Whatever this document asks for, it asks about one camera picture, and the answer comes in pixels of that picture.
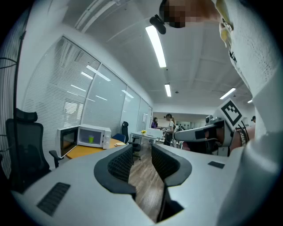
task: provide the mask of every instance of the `black pants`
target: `black pants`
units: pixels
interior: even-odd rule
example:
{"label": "black pants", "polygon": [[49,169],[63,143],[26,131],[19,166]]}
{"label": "black pants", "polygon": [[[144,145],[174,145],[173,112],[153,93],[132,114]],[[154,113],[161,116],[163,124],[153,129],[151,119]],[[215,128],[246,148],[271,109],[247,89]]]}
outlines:
{"label": "black pants", "polygon": [[166,133],[165,135],[165,141],[163,144],[170,146],[171,140],[173,139],[173,134],[172,133]]}

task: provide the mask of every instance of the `microwave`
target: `microwave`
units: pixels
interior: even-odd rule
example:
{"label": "microwave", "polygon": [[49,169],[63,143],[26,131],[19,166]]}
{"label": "microwave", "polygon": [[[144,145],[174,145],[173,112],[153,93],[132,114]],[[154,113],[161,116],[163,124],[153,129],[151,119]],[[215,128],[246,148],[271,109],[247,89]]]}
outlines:
{"label": "microwave", "polygon": [[78,130],[78,126],[57,129],[55,150],[58,157],[64,157],[77,146]]}
{"label": "microwave", "polygon": [[82,124],[78,128],[78,145],[108,149],[110,147],[110,139],[110,128],[87,124]]}

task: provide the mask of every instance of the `wooden floor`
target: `wooden floor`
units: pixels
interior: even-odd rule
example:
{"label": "wooden floor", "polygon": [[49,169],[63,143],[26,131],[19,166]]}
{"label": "wooden floor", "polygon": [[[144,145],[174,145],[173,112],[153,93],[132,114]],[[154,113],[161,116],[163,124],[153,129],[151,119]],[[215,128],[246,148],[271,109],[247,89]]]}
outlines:
{"label": "wooden floor", "polygon": [[130,171],[129,184],[136,187],[137,205],[156,222],[161,207],[164,183],[151,162],[151,148],[147,142],[138,153],[141,161],[134,157],[134,165]]}

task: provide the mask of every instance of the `yellow tabletop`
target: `yellow tabletop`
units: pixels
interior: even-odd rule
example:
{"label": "yellow tabletop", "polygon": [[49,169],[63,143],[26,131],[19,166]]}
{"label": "yellow tabletop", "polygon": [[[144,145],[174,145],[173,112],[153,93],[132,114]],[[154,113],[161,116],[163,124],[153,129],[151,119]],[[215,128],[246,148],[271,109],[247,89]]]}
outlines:
{"label": "yellow tabletop", "polygon": [[[121,143],[121,141],[111,138],[109,148],[116,147],[115,146],[116,143]],[[105,150],[105,149],[103,149],[101,147],[87,147],[87,146],[78,145],[73,150],[71,150],[66,156],[69,159],[72,159],[72,158],[78,158],[78,157],[85,156],[85,155],[88,155],[88,154],[100,152],[100,151],[103,151],[103,150]]]}

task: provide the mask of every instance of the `green cup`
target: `green cup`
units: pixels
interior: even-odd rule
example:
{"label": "green cup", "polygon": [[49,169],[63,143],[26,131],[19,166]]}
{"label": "green cup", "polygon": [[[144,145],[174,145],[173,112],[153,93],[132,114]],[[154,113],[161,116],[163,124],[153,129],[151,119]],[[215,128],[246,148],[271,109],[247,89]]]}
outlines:
{"label": "green cup", "polygon": [[94,140],[94,136],[88,136],[88,142],[89,143],[93,143]]}

